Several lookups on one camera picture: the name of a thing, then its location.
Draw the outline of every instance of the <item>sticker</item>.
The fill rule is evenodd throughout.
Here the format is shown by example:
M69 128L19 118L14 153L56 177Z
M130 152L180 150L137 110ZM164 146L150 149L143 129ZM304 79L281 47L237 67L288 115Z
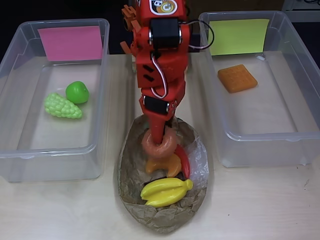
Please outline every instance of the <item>sticker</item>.
M150 10L155 15L171 15L178 8L175 0L149 0L149 3Z

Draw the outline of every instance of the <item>orange cracker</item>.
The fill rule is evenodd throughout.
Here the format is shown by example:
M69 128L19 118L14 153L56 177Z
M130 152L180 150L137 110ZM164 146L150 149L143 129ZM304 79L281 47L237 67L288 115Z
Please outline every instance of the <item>orange cracker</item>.
M258 85L257 80L243 64L220 69L218 71L218 78L231 94L252 89Z

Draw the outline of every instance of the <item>pink sticky note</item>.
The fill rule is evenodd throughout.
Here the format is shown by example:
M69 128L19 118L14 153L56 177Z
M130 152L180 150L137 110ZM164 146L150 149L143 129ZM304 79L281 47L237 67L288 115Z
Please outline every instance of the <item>pink sticky note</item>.
M99 26L38 29L49 61L81 61L102 58Z

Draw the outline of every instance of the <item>red chili pepper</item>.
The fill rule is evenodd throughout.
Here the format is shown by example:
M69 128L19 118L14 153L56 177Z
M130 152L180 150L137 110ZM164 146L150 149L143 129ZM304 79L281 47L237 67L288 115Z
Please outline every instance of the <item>red chili pepper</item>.
M183 175L186 179L190 177L190 163L188 156L182 146L177 144L174 153L180 158Z

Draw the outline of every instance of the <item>toy food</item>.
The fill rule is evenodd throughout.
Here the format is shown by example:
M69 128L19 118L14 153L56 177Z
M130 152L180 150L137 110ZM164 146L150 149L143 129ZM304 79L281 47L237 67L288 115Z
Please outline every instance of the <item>toy food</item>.
M44 109L48 114L59 118L80 119L82 117L80 108L58 93L51 93L46 97Z
M83 104L89 99L89 91L82 81L75 81L67 86L65 95L74 104Z
M162 208L181 200L194 184L190 179L163 178L147 184L141 191L141 198L147 200L145 205Z
M190 177L190 163L184 148L177 144L174 153L180 158L183 175L188 179Z
M166 126L162 143L157 145L154 143L151 136L151 130L149 129L143 136L142 147L149 157L156 159L170 157L177 147L176 132L172 128Z
M175 154L172 154L170 157L165 157L161 159L149 158L146 162L145 171L148 174L151 174L158 169L167 170L168 172L166 173L166 177L174 178L181 171L180 158Z
M258 85L257 80L243 64L220 69L218 78L231 94L251 89Z

